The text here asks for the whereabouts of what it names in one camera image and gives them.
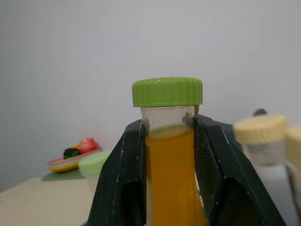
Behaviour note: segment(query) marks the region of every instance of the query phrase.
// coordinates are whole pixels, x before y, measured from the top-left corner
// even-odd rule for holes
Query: beige table surface
[[[92,199],[85,179],[34,178],[0,193],[0,226],[80,226]]]

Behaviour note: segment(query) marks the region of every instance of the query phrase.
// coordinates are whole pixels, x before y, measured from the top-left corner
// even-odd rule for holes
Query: green cap
[[[102,167],[111,151],[104,150],[90,154],[79,161],[79,171],[84,177],[100,174]]]
[[[196,106],[203,103],[200,79],[167,77],[145,79],[132,85],[134,107]]]

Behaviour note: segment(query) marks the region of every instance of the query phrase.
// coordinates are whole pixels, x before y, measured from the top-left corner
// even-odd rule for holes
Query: white wall
[[[198,77],[201,112],[264,107],[300,123],[299,0],[1,0],[0,191],[81,138],[114,147],[140,117],[131,85]]]

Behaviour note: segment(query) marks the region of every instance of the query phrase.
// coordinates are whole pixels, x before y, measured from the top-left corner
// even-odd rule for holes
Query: yellow liquid
[[[151,133],[146,145],[152,226],[205,226],[195,184],[194,131],[182,127]]]

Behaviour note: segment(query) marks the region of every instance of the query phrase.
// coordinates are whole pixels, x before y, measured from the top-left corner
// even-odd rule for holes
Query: yellow cap
[[[266,144],[284,138],[286,118],[280,114],[259,115],[234,125],[235,139],[244,145]]]
[[[301,165],[301,126],[289,127],[285,131],[287,158]]]

